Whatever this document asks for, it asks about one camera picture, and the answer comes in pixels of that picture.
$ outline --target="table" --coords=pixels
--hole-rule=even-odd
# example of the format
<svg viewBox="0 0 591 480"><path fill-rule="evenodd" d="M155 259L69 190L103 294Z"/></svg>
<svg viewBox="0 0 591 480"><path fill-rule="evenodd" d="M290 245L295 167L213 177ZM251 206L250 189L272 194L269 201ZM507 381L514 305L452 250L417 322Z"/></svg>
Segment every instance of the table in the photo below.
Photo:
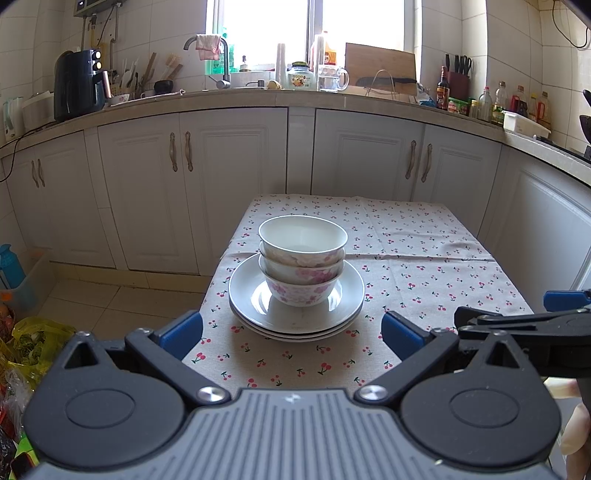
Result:
<svg viewBox="0 0 591 480"><path fill-rule="evenodd" d="M258 252L259 225L273 216L312 215L338 223L347 260L365 282L350 329L327 340L285 343L245 328L228 303L234 269ZM384 312L429 330L455 330L453 313L470 306L532 313L500 266L443 205L361 197L269 195L255 198L220 260L205 295L203 337L183 362L232 395L246 388L333 388L350 393L400 360L383 343Z"/></svg>

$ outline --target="bowl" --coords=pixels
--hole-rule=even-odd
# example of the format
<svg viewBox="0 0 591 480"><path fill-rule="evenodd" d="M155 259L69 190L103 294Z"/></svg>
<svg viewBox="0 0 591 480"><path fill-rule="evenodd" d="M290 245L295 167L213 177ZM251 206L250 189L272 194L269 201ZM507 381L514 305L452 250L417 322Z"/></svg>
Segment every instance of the bowl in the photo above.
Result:
<svg viewBox="0 0 591 480"><path fill-rule="evenodd" d="M292 267L274 262L261 254L259 266L271 278L293 285L318 285L337 277L343 271L344 260L326 267Z"/></svg>
<svg viewBox="0 0 591 480"><path fill-rule="evenodd" d="M291 267L326 267L345 258L347 232L322 218L286 215L270 218L259 227L261 252Z"/></svg>
<svg viewBox="0 0 591 480"><path fill-rule="evenodd" d="M325 301L333 291L339 276L318 285L294 285L275 280L262 267L262 255L259 255L259 266L265 276L271 295L281 303L291 307L311 307Z"/></svg>

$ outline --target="cabinet door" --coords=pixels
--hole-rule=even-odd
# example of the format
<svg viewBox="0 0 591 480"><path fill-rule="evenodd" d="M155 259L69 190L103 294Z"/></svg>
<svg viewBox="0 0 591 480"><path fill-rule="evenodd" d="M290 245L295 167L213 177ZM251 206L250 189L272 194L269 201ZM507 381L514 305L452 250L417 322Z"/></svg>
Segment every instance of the cabinet door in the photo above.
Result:
<svg viewBox="0 0 591 480"><path fill-rule="evenodd" d="M533 311L547 290L591 288L591 190L560 170L503 147L482 230Z"/></svg>
<svg viewBox="0 0 591 480"><path fill-rule="evenodd" d="M121 247L132 270L197 273L178 114L99 127Z"/></svg>
<svg viewBox="0 0 591 480"><path fill-rule="evenodd" d="M2 159L6 175L11 170L12 155ZM8 192L18 226L27 248L43 248L58 256L54 231L43 200L43 187L37 174L37 159L33 147L17 152L12 173L7 180Z"/></svg>
<svg viewBox="0 0 591 480"><path fill-rule="evenodd" d="M428 125L413 202L442 203L474 236L491 195L501 145Z"/></svg>
<svg viewBox="0 0 591 480"><path fill-rule="evenodd" d="M114 267L90 181L84 134L35 146L43 200L59 246L55 260Z"/></svg>
<svg viewBox="0 0 591 480"><path fill-rule="evenodd" d="M189 112L180 122L197 262L211 275L253 197L285 193L287 109Z"/></svg>
<svg viewBox="0 0 591 480"><path fill-rule="evenodd" d="M409 201L423 129L398 118L317 110L312 195Z"/></svg>

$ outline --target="cabinet handle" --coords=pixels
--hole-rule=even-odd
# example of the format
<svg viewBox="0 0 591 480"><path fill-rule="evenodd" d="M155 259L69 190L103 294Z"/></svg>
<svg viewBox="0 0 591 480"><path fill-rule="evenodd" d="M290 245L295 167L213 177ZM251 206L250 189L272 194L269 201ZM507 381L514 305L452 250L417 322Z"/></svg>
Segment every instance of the cabinet handle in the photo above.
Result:
<svg viewBox="0 0 591 480"><path fill-rule="evenodd" d="M421 177L421 181L425 183L427 180L427 175L429 174L429 170L431 170L431 152L433 151L433 145L427 145L427 165L425 165L425 171L423 172L423 176Z"/></svg>
<svg viewBox="0 0 591 480"><path fill-rule="evenodd" d="M415 149L417 148L417 143L413 140L412 143L410 144L410 146L411 146L410 160L408 162L407 174L405 175L407 180L410 178L410 173L413 171L413 168L414 168L414 152L415 152Z"/></svg>
<svg viewBox="0 0 591 480"><path fill-rule="evenodd" d="M170 154L170 161L173 163L173 171L177 171L177 150L174 145L174 133L170 134L170 150L168 153Z"/></svg>
<svg viewBox="0 0 591 480"><path fill-rule="evenodd" d="M35 185L37 185L37 188L39 188L39 182L35 178L35 162L33 160L31 160L31 177L33 177Z"/></svg>
<svg viewBox="0 0 591 480"><path fill-rule="evenodd" d="M185 157L189 171L193 171L193 160L191 159L191 132L185 132Z"/></svg>
<svg viewBox="0 0 591 480"><path fill-rule="evenodd" d="M45 186L45 180L43 180L43 172L41 171L41 159L37 159L37 172L39 173L39 180L41 180L41 185Z"/></svg>

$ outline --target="finger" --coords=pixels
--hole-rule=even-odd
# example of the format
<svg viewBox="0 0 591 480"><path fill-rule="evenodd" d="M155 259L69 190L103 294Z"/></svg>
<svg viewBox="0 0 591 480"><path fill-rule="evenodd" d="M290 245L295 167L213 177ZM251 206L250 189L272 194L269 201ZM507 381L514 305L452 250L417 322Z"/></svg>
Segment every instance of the finger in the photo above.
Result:
<svg viewBox="0 0 591 480"><path fill-rule="evenodd" d="M591 417L589 411L580 403L574 408L569 422L564 428L560 451L563 455L572 455L583 447L591 432Z"/></svg>
<svg viewBox="0 0 591 480"><path fill-rule="evenodd" d="M548 377L544 385L554 398L580 397L579 385L574 378Z"/></svg>
<svg viewBox="0 0 591 480"><path fill-rule="evenodd" d="M587 471L591 459L586 449L580 449L574 452L572 455L566 457L566 479L567 480L583 480Z"/></svg>

